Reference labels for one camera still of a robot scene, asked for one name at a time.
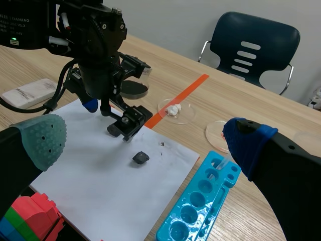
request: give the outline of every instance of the petri dish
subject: petri dish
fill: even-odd
[[[148,86],[133,80],[124,80],[120,95],[126,99],[140,99],[148,93]]]
[[[181,110],[176,116],[171,116],[166,113],[165,109],[170,106],[179,103]],[[167,121],[183,125],[192,122],[195,119],[196,111],[191,104],[187,101],[179,101],[177,99],[165,99],[158,104],[158,113]]]
[[[120,95],[126,99],[140,99],[148,94],[149,89],[149,75],[152,71],[151,67],[146,67],[139,79],[129,77],[121,84]]]
[[[227,143],[223,136],[223,127],[225,125],[225,121],[218,120],[216,122],[209,123],[206,126],[205,135],[208,142],[217,150],[229,153],[229,149],[227,147]]]

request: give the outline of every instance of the chair backrest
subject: chair backrest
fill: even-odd
[[[210,49],[221,58],[219,70],[262,87],[261,74],[285,69],[299,43],[300,33],[292,26],[227,12],[216,25]]]

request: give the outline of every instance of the white cotton ball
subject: white cotton ball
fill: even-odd
[[[176,116],[179,113],[179,109],[174,105],[170,105],[165,109],[165,113],[170,116]]]
[[[182,106],[180,104],[175,104],[176,108],[179,110],[179,112],[182,110]]]

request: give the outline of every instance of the white paper sheet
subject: white paper sheet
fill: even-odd
[[[89,240],[144,240],[199,155],[146,127],[130,143],[111,137],[114,120],[78,100],[55,114],[66,122],[66,147],[32,186]],[[139,151],[150,157],[144,165],[132,161]]]

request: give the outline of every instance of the small pebble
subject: small pebble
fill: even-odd
[[[174,105],[170,105],[165,109],[165,113],[170,116],[176,116],[179,113],[179,109]]]
[[[137,164],[144,164],[149,160],[149,156],[144,152],[138,152],[133,158],[132,158]]]
[[[179,112],[182,110],[182,106],[180,104],[175,104],[176,108],[179,110]]]

